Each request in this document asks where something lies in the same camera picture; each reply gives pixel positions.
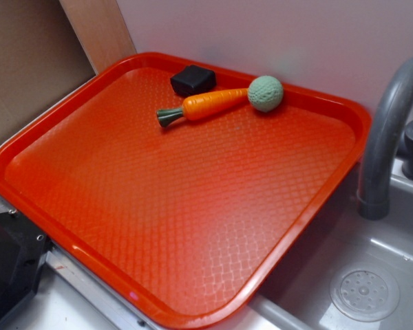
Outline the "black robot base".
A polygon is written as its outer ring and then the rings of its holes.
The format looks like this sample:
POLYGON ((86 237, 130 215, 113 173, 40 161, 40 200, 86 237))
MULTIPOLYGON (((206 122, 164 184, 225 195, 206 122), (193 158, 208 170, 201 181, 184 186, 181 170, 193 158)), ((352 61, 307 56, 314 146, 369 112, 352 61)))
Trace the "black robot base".
POLYGON ((24 214, 0 213, 0 326, 36 296, 50 245, 24 214))

